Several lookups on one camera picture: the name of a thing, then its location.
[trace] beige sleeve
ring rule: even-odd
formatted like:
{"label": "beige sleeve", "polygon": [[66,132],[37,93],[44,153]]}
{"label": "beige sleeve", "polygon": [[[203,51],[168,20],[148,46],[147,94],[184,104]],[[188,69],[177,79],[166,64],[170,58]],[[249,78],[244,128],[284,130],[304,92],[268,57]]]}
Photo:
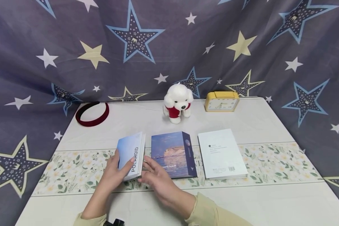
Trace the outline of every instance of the beige sleeve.
{"label": "beige sleeve", "polygon": [[218,207],[201,193],[196,196],[193,211],[186,222],[189,226],[252,226],[236,214]]}
{"label": "beige sleeve", "polygon": [[106,220],[107,220],[106,214],[101,217],[85,220],[82,219],[82,213],[80,213],[77,215],[77,218],[75,219],[73,226],[103,226]]}

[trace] floral table runner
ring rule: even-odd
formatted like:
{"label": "floral table runner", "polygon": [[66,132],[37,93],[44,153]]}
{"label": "floral table runner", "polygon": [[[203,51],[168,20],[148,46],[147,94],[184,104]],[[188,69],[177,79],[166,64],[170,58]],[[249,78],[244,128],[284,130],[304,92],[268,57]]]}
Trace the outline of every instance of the floral table runner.
{"label": "floral table runner", "polygon": [[[205,180],[200,147],[193,147],[198,178],[175,179],[183,189],[218,188],[230,186],[271,185],[278,183],[309,183],[322,177],[295,142],[239,145],[248,169],[243,179]],[[112,150],[55,152],[32,196],[93,193],[103,174],[106,159]],[[145,149],[151,155],[151,149]],[[151,191],[136,180],[124,182],[117,192]]]}

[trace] white plush dog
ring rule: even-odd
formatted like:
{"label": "white plush dog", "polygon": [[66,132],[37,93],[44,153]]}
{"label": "white plush dog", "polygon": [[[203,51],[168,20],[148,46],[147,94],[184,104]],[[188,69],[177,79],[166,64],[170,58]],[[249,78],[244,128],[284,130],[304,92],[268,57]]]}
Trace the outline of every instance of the white plush dog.
{"label": "white plush dog", "polygon": [[193,102],[192,91],[180,83],[172,85],[164,96],[163,112],[169,116],[172,123],[181,122],[181,112],[184,117],[190,117],[190,106]]}

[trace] plush dog ear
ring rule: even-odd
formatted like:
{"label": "plush dog ear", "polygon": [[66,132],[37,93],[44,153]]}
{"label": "plush dog ear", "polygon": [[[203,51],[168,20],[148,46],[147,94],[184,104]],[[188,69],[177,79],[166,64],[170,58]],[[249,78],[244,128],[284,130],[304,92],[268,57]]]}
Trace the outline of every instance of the plush dog ear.
{"label": "plush dog ear", "polygon": [[188,99],[187,101],[189,103],[193,102],[193,94],[192,94],[192,91],[190,89],[187,89],[187,92],[188,92]]}
{"label": "plush dog ear", "polygon": [[170,94],[167,93],[165,96],[164,96],[164,105],[168,108],[172,108],[175,106],[175,102],[172,100],[172,98],[170,97]]}

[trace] star patterned backdrop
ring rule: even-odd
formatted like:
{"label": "star patterned backdrop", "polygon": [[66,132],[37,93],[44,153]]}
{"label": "star patterned backdrop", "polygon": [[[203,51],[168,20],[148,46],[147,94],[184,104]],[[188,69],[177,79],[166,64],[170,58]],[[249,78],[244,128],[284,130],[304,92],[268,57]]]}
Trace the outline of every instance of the star patterned backdrop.
{"label": "star patterned backdrop", "polygon": [[0,0],[0,225],[81,102],[264,97],[339,198],[339,0]]}

